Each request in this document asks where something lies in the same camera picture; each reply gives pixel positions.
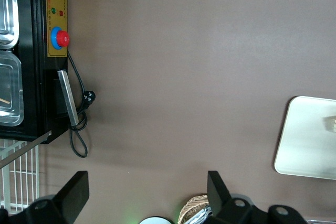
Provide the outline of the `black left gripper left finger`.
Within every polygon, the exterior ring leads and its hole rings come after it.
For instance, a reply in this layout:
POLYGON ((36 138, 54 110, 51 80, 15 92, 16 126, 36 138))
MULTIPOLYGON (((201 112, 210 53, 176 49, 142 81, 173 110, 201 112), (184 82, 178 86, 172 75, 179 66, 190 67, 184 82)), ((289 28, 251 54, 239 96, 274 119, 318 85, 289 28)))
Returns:
POLYGON ((88 199, 88 172, 78 171, 54 196, 54 203, 66 223, 74 223, 88 199))

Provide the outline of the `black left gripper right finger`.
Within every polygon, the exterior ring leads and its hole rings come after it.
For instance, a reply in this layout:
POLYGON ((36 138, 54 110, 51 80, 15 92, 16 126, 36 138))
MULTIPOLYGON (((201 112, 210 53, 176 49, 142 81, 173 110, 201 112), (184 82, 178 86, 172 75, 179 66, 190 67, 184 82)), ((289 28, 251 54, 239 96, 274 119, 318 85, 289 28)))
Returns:
POLYGON ((214 216, 217 216, 223 206, 231 199, 229 190, 218 171, 208 171, 207 198, 214 216))

